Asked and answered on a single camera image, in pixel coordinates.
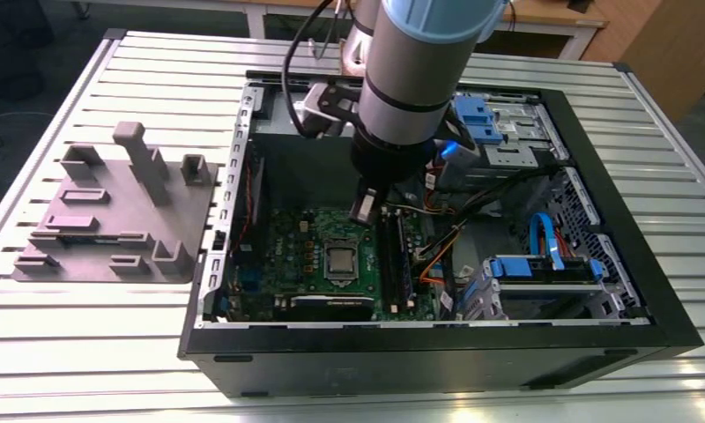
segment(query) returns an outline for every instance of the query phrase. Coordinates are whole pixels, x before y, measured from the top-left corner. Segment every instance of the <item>wooden desk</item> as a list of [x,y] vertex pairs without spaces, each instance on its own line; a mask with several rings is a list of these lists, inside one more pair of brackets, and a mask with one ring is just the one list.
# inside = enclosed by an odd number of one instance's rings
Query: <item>wooden desk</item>
[[[248,20],[251,38],[266,39],[264,15],[298,15],[308,16],[311,9],[322,0],[87,0],[88,3],[131,4],[138,6],[162,6],[183,9],[200,9],[211,11],[240,11]],[[566,0],[515,0],[518,10],[518,23],[515,32],[546,33],[570,37],[560,59],[578,60],[582,57],[592,37],[608,20],[591,5],[587,13],[578,13],[567,8]],[[334,16],[334,7],[322,14],[323,17]],[[512,10],[504,12],[503,22],[498,30],[508,31],[512,21]]]

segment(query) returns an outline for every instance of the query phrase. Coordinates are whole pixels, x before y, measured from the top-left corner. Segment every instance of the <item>motherboard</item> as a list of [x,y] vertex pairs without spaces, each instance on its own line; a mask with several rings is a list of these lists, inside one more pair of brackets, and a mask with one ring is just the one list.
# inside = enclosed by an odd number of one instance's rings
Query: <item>motherboard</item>
[[[434,293],[416,293],[411,273],[392,271],[410,270],[424,244],[420,218],[399,211],[382,219],[367,228],[348,220],[344,209],[274,209],[263,263],[238,271],[240,295],[231,297],[231,307],[243,318],[434,320]],[[390,222],[394,231],[382,232]]]

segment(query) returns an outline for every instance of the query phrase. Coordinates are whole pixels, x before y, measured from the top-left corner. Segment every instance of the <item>power supply cable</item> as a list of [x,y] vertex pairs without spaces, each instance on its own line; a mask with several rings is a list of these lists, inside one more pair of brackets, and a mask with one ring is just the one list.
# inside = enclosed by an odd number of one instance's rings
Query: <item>power supply cable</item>
[[547,167],[539,167],[532,170],[522,170],[516,174],[508,176],[503,181],[495,184],[491,188],[475,194],[466,202],[463,208],[455,214],[452,218],[452,225],[450,231],[438,238],[438,241],[432,242],[426,246],[422,251],[422,256],[428,255],[438,247],[440,247],[452,237],[460,233],[464,225],[468,223],[470,217],[474,213],[479,212],[487,204],[496,201],[504,193],[512,189],[519,183],[528,181],[539,176],[550,176],[556,174],[562,169],[562,165],[550,165]]

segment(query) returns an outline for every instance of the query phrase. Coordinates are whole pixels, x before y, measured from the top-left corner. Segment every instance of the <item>white cable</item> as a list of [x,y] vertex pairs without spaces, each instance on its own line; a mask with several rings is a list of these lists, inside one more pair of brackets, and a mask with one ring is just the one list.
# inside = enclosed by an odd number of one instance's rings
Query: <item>white cable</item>
[[412,207],[408,204],[387,203],[387,205],[390,205],[391,207],[399,207],[402,209],[408,209],[408,210],[412,210],[412,211],[423,213],[423,214],[434,214],[434,215],[443,215],[444,214],[444,213],[442,213],[439,211],[428,211],[428,210],[424,210],[424,209],[419,209],[418,207]]

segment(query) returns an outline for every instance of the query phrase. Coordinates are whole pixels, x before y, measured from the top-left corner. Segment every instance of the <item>ram slot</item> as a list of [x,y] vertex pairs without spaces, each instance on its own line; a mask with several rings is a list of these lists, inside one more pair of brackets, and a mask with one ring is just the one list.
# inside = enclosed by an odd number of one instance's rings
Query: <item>ram slot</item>
[[399,313],[408,308],[412,295],[411,263],[400,216],[384,214],[376,231],[384,309]]

